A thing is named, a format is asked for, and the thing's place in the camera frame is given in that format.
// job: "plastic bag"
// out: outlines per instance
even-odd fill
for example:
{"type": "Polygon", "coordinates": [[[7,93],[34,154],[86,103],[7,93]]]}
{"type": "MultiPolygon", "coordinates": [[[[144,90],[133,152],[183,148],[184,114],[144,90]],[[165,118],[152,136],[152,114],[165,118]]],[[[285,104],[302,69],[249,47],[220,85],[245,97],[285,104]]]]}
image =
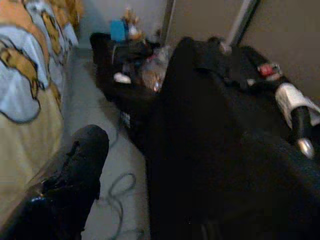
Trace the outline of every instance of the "plastic bag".
{"type": "Polygon", "coordinates": [[[170,60],[170,47],[165,46],[154,50],[154,54],[149,57],[141,68],[143,84],[159,92],[166,77],[166,72],[170,60]]]}

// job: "wall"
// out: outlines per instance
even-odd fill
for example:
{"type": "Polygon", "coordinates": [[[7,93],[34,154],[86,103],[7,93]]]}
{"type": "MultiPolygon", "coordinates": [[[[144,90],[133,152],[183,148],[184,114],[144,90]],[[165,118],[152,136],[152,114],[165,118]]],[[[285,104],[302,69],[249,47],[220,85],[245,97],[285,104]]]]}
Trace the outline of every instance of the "wall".
{"type": "Polygon", "coordinates": [[[320,1],[262,0],[242,44],[281,65],[320,104],[320,1]]]}
{"type": "Polygon", "coordinates": [[[167,43],[175,47],[185,36],[205,41],[212,36],[227,38],[242,2],[176,0],[167,43]]]}
{"type": "Polygon", "coordinates": [[[152,36],[164,21],[166,0],[83,0],[85,15],[79,29],[79,44],[90,47],[90,35],[93,32],[106,33],[113,19],[121,18],[127,6],[130,6],[141,18],[139,26],[152,36]]]}

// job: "cartoon print bedsheet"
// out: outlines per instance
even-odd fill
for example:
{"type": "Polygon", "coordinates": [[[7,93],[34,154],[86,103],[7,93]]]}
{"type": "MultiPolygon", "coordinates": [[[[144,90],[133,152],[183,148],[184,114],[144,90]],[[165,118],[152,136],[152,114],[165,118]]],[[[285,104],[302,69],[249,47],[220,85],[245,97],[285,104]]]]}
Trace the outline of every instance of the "cartoon print bedsheet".
{"type": "Polygon", "coordinates": [[[67,2],[0,0],[0,225],[60,146],[65,64],[78,44],[67,2]]]}

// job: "tiled floor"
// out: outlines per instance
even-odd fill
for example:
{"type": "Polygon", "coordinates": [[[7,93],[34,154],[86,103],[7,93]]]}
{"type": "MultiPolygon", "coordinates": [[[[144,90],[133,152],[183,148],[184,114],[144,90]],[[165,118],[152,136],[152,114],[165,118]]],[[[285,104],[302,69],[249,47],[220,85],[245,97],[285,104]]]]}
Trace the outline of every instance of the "tiled floor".
{"type": "MultiPolygon", "coordinates": [[[[69,84],[68,114],[65,116],[65,130],[72,135],[88,124],[104,129],[112,144],[117,135],[119,111],[108,102],[95,85],[94,65],[89,50],[78,50],[75,55],[72,81],[69,84]]],[[[126,132],[120,131],[119,138],[110,149],[101,176],[101,197],[113,181],[123,173],[134,173],[137,178],[135,189],[120,198],[124,207],[122,231],[142,229],[149,232],[148,201],[146,188],[145,160],[143,155],[130,142],[126,132]]],[[[88,217],[83,240],[106,240],[112,237],[118,227],[117,212],[106,201],[96,201],[88,217]]],[[[134,234],[124,235],[119,240],[135,240],[134,234]]]]}

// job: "clutter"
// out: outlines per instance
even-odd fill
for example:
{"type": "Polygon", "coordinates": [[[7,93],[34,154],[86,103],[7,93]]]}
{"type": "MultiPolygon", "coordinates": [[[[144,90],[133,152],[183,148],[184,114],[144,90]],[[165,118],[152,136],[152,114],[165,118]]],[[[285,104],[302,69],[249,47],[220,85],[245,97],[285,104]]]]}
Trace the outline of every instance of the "clutter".
{"type": "Polygon", "coordinates": [[[131,84],[130,77],[118,72],[114,75],[114,80],[120,84],[131,84]]]}
{"type": "Polygon", "coordinates": [[[153,56],[148,58],[142,66],[141,72],[143,84],[155,92],[161,90],[165,80],[170,60],[169,51],[169,46],[156,49],[153,56]]]}
{"type": "Polygon", "coordinates": [[[283,76],[280,65],[276,63],[262,64],[258,67],[258,72],[269,82],[279,80],[283,76]]]}
{"type": "Polygon", "coordinates": [[[128,38],[133,41],[143,41],[146,35],[138,29],[137,24],[140,18],[136,16],[132,9],[127,8],[125,10],[123,19],[128,26],[128,38]]]}

